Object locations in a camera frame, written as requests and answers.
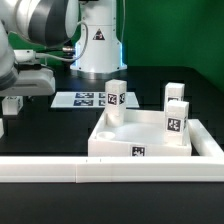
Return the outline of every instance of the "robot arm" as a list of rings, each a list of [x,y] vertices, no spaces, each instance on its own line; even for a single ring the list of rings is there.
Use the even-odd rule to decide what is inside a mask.
[[[46,69],[20,72],[18,76],[7,33],[14,32],[29,42],[52,47],[67,42],[73,36],[77,22],[78,0],[2,0],[0,95],[52,94],[55,84],[54,77]]]

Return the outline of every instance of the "white box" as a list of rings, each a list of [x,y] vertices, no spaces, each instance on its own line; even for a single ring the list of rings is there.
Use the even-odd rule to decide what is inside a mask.
[[[165,135],[166,143],[186,145],[187,144],[187,119],[189,103],[171,100],[167,103],[165,111]]]
[[[109,126],[123,125],[126,110],[127,82],[111,80],[106,82],[106,121]]]
[[[126,110],[123,126],[116,128],[105,119],[104,112],[88,140],[90,157],[191,156],[188,129],[185,146],[164,143],[164,112]]]
[[[3,121],[0,119],[0,138],[4,135]]]
[[[168,83],[165,89],[164,110],[170,100],[183,101],[185,85],[181,83]]]
[[[23,107],[22,96],[7,96],[2,101],[3,115],[18,115]]]

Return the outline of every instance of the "cable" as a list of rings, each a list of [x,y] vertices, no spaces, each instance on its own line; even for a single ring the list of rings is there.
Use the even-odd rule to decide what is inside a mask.
[[[80,26],[80,25],[84,25],[86,27],[86,40],[85,40],[83,50],[78,57],[73,57],[72,59],[66,59],[66,58],[58,57],[58,56],[51,55],[51,54],[37,53],[36,58],[53,58],[55,60],[59,60],[59,61],[63,61],[63,62],[74,62],[74,61],[78,60],[79,58],[81,58],[83,56],[83,54],[85,53],[85,50],[87,47],[89,31],[88,31],[88,26],[86,25],[85,22],[81,21],[77,24],[77,26]]]
[[[125,24],[126,24],[126,1],[123,0],[123,26],[122,26],[122,33],[121,33],[121,43],[122,44],[124,41]]]
[[[57,51],[62,51],[62,50],[58,49],[58,48],[50,48],[50,49],[38,50],[36,52],[37,53],[49,53],[49,52],[57,52]]]

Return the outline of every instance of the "sticker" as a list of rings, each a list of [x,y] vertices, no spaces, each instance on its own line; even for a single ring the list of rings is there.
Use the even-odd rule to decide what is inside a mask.
[[[117,95],[108,94],[108,104],[117,105]]]
[[[181,120],[168,118],[168,125],[167,125],[168,131],[180,132],[180,127],[181,127]]]
[[[99,100],[99,106],[100,107],[105,107],[106,101],[105,100]]]
[[[100,29],[97,30],[97,33],[94,36],[93,40],[105,40],[103,33]]]
[[[18,110],[20,110],[21,109],[21,100],[20,100],[20,98],[18,99]]]
[[[168,97],[168,102],[169,102],[170,100],[177,100],[177,101],[179,101],[179,98],[178,98],[178,97]]]
[[[7,97],[7,100],[16,100],[17,99],[17,96],[8,96]]]
[[[131,155],[133,157],[144,157],[146,148],[143,146],[132,146]]]
[[[94,93],[76,93],[75,98],[94,98]]]
[[[120,104],[125,103],[125,93],[120,95]]]
[[[184,118],[184,130],[187,127],[187,117]]]
[[[74,101],[74,106],[77,107],[92,107],[93,106],[93,100],[75,100]]]
[[[106,98],[106,93],[99,93],[99,98]]]

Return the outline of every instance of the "white tray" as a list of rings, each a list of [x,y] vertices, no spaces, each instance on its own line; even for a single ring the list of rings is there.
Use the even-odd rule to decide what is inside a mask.
[[[106,125],[106,114],[102,114],[89,138],[88,156],[191,156],[188,128],[186,145],[164,143],[164,112],[126,110],[124,117],[124,124],[113,128]]]

